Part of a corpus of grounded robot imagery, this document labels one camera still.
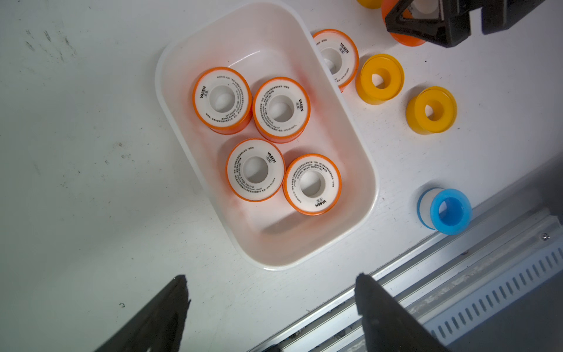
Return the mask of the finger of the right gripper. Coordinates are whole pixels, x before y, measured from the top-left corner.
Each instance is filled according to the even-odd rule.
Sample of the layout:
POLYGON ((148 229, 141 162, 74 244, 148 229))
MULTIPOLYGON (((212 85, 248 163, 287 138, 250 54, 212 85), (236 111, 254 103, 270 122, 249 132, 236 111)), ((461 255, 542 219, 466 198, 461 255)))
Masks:
POLYGON ((407 16, 411 1, 398 1, 386 16, 387 32, 408 35, 444 48, 455 47, 462 39, 462 24, 459 1, 440 1, 437 18, 415 18, 407 16))

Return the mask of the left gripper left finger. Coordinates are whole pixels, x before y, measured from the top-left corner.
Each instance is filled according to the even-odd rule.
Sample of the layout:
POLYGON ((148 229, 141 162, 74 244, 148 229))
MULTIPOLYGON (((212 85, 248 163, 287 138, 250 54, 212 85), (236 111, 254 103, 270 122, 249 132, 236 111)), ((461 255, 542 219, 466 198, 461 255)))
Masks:
POLYGON ((178 275, 98 351, 179 351, 191 301, 178 275))

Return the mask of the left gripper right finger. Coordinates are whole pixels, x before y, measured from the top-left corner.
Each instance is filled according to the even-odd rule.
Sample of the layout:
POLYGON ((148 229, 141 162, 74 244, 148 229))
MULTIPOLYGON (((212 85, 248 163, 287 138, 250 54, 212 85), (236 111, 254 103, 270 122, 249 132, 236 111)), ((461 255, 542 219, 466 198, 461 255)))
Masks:
POLYGON ((370 275, 356 277, 355 300, 368 351, 447 351, 370 275))

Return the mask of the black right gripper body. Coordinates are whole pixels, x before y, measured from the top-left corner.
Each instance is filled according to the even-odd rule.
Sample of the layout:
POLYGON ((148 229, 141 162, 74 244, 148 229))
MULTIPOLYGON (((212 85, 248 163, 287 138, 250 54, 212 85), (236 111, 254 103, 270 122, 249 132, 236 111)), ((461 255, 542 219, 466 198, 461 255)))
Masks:
POLYGON ((481 10, 481 29, 484 35, 493 34, 510 29, 517 22, 535 10, 544 0, 491 0, 491 1, 459 1, 459 10, 462 19, 463 42, 471 35, 469 12, 481 10))

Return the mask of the orange sealing tape roll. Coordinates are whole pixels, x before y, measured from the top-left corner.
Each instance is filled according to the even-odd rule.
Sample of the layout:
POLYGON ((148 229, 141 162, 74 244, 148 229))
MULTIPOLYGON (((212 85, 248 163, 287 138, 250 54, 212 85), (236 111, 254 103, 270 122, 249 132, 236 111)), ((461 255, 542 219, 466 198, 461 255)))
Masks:
POLYGON ((336 164, 311 153, 287 167, 282 185, 287 202, 299 213, 317 216, 330 211, 342 193, 342 177, 336 164))
POLYGON ((191 99, 199 120, 219 134, 241 132, 252 119, 250 87, 239 72, 228 67, 214 67, 202 73, 191 99))
POLYGON ((343 92, 359 69, 356 44, 346 33, 337 29, 316 32, 313 40, 338 88, 343 92))
POLYGON ((288 143, 305 130, 311 116, 306 90, 295 80, 277 77, 257 91, 253 105, 257 130, 274 143, 288 143))
MULTIPOLYGON (((381 14, 384 24, 387 25, 386 16, 389 14, 391 9, 398 3, 398 0, 383 0, 381 6, 381 14)), ((400 44, 406 45, 408 47, 418 47, 426 43, 425 40, 415 38, 408 35, 401 35, 391 32, 391 36, 400 44)))
POLYGON ((263 139, 247 139, 231 152, 226 175, 232 191, 249 202, 262 202, 280 190, 285 173, 281 151, 263 139))

